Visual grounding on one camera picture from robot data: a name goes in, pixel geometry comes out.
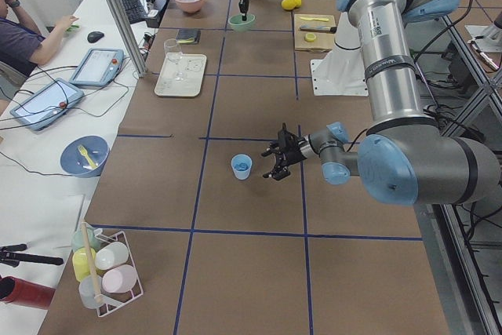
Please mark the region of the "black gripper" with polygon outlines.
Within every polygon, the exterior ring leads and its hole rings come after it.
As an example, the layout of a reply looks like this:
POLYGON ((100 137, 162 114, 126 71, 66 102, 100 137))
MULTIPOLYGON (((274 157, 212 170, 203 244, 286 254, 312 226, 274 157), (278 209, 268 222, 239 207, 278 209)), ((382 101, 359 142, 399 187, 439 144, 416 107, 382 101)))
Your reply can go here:
POLYGON ((286 124, 278 131, 278 140, 269 143, 262 157, 276 155, 276 161, 271 171, 262 175, 263 178, 282 180, 290 175, 287 163, 298 163, 306 159, 300 148, 300 139, 294 133, 288 131, 286 124))
POLYGON ((249 11, 249 0, 239 0, 239 10, 242 14, 242 21, 247 21, 247 12, 249 11))

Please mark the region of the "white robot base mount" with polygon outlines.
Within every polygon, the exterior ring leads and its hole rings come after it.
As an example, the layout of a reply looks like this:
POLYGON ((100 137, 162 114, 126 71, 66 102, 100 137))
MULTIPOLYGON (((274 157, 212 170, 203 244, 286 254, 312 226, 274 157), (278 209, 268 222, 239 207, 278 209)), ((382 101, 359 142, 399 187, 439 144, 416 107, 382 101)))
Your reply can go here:
POLYGON ((332 50, 322 60, 311 60, 316 96, 368 96, 358 29, 341 13, 332 50))

